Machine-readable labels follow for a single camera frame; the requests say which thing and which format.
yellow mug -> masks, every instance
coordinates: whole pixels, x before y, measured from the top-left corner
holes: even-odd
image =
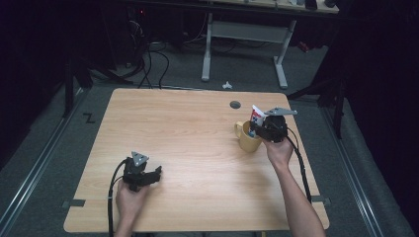
[[[239,139],[240,148],[247,152],[254,152],[258,149],[262,142],[262,139],[257,137],[251,137],[248,135],[250,127],[250,121],[238,121],[234,125],[234,131]]]

wooden table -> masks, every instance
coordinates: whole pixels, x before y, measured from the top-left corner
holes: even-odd
[[[241,108],[233,109],[232,101]],[[280,184],[265,146],[246,153],[234,134],[236,121],[250,119],[252,105],[262,111],[290,108],[287,97],[279,93],[115,90],[74,196],[85,199],[85,204],[70,207],[64,229],[108,231],[110,180],[132,150],[150,157],[146,172],[163,167],[162,179],[152,185],[134,231],[289,229]],[[293,116],[286,120],[299,140],[311,194],[318,196]],[[295,155],[290,166],[303,190]],[[313,206],[327,228],[322,202]],[[114,204],[114,224],[118,221]]]

dark background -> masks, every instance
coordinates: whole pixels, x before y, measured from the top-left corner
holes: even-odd
[[[325,22],[303,22],[292,44],[305,41],[311,47],[330,46],[313,85],[326,79],[342,82],[341,89],[382,175],[419,234],[414,221],[419,219],[414,139],[419,133],[418,1],[338,4],[347,21],[333,22],[327,31],[319,30]],[[0,167],[6,165],[64,81],[70,50],[77,48],[84,57],[109,69],[117,63],[135,63],[126,48],[132,47],[124,34],[129,29],[115,20],[124,17],[119,9],[110,11],[95,4],[59,8],[47,1],[0,3]],[[150,9],[149,13],[153,14],[147,16],[144,29],[151,37],[179,47],[185,40],[182,31],[194,36],[201,27],[194,22],[201,21],[193,20],[203,17],[203,13],[170,9]],[[340,25],[337,35],[336,24]],[[82,44],[79,38],[89,39],[90,44]],[[316,93],[336,89],[329,86]]]

aluminum rail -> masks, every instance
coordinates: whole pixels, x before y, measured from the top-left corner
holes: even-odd
[[[60,137],[71,121],[74,112],[81,104],[81,102],[86,98],[87,93],[88,91],[82,89],[77,91],[76,103],[73,110],[68,114],[67,117],[61,119],[57,128],[43,148],[34,167],[30,171],[25,181],[19,187],[17,193],[10,202],[9,207],[3,213],[0,219],[0,236],[8,236],[16,219],[18,218],[22,209],[25,207],[26,202],[28,201],[39,180],[41,179],[43,172],[52,159],[52,153],[56,147],[56,144],[58,143]]]
[[[341,158],[340,161],[342,168],[344,170],[346,178],[348,179],[349,187],[351,188],[351,191],[354,195],[361,216],[363,217],[367,229],[370,232],[370,236],[384,236],[376,219],[376,215],[374,214],[374,210],[372,208],[370,200],[365,194],[361,182],[358,179],[357,173],[355,172],[354,167],[352,166],[351,160],[349,159],[349,155],[345,149],[345,146],[343,145],[342,140],[337,137],[333,129],[332,116],[330,115],[327,108],[320,108],[320,111],[323,115],[323,118],[326,120],[328,124],[330,134],[334,138],[333,140],[335,141],[335,145],[338,148],[340,154],[339,157]]]

wrist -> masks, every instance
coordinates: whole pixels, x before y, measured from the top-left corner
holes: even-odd
[[[126,237],[131,236],[132,227],[134,224],[135,218],[130,216],[124,216],[120,219],[118,223],[117,231],[115,233],[116,237]]]

